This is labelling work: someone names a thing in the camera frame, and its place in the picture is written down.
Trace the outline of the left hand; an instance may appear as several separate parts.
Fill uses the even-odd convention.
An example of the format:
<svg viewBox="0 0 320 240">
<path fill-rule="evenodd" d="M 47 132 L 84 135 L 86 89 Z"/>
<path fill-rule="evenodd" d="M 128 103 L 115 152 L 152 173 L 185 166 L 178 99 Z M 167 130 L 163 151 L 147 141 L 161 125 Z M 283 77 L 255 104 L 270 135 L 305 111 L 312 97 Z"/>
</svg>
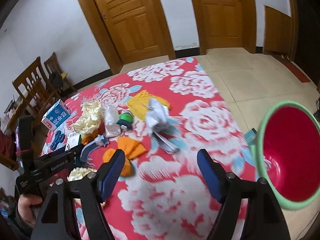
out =
<svg viewBox="0 0 320 240">
<path fill-rule="evenodd" d="M 34 227 L 36 217 L 31 210 L 31 206 L 39 205 L 42 203 L 42 198 L 32 194 L 22 194 L 19 197 L 17 211 L 20 218 L 30 227 Z"/>
</svg>

